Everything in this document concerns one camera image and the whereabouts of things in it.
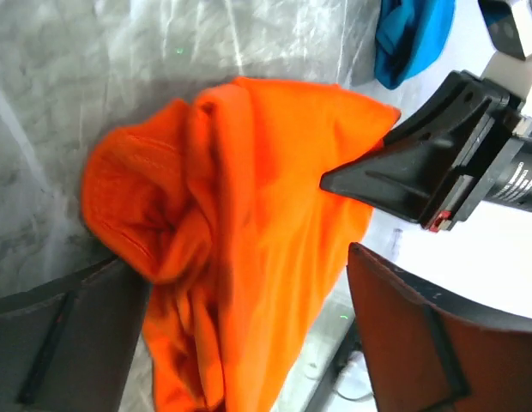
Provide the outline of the orange t shirt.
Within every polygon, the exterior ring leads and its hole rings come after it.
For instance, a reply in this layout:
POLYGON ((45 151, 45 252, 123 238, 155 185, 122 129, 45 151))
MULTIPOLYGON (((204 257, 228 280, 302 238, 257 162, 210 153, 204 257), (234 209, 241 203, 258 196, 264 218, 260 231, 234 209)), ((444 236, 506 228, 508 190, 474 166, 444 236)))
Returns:
POLYGON ((152 283, 157 410, 272 408, 372 217, 319 181, 399 117, 336 85, 238 77, 95 147, 82 214, 152 283))

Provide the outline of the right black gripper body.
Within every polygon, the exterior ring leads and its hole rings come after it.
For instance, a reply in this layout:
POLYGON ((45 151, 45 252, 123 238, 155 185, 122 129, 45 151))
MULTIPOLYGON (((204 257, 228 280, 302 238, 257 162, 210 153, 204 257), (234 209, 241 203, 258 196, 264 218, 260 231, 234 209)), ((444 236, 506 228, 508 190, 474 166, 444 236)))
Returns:
POLYGON ((466 221, 482 201, 526 208, 526 134, 518 129, 525 120, 525 100, 495 82, 482 81, 493 87, 493 101, 485 101, 458 126, 428 138, 460 150, 447 203, 450 210, 432 222, 420 222, 431 232, 451 230, 466 221))

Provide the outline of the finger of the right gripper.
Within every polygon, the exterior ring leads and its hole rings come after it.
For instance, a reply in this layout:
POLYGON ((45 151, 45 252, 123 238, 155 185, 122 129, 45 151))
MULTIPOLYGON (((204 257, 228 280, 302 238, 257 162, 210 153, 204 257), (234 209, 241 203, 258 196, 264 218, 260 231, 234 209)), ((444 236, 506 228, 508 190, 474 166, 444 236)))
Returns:
POLYGON ((485 101, 493 101, 493 87, 467 71, 452 71, 413 115, 384 138, 386 147, 406 139, 428 139, 465 121, 485 101))
POLYGON ((404 221, 432 222, 450 210, 459 152, 431 142, 392 144, 326 172, 320 188, 404 221))

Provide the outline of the folded blue t shirt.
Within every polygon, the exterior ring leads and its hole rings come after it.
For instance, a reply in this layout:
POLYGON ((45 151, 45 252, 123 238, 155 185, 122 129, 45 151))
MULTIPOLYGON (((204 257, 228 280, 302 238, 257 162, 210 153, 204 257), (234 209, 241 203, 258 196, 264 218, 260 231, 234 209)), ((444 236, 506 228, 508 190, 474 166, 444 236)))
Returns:
POLYGON ((440 56, 452 26, 456 3, 446 0, 384 0, 375 33, 375 78, 398 88, 440 56))

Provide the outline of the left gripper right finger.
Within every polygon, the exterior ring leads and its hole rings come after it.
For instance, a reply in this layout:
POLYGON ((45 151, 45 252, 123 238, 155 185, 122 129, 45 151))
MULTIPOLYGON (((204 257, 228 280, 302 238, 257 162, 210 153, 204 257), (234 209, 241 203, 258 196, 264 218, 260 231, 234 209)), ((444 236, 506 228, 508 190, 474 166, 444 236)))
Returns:
POLYGON ((532 411, 532 318, 348 249, 348 281, 380 411, 532 411))

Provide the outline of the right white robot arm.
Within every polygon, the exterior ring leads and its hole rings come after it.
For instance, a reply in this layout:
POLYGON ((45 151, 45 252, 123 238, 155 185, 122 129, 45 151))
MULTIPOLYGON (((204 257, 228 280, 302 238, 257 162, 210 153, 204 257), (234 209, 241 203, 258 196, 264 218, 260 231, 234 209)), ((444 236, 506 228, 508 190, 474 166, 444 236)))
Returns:
POLYGON ((481 76, 452 71, 381 149, 323 175, 324 191, 431 232, 483 201, 532 213, 532 1, 482 1, 494 47, 481 76))

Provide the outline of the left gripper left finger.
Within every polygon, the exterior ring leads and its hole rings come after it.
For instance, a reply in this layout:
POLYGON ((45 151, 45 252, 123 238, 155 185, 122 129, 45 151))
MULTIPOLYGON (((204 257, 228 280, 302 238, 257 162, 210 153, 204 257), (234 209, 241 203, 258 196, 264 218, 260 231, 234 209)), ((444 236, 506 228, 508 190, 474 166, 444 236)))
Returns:
POLYGON ((116 411, 151 286, 108 258, 0 299, 0 411, 116 411))

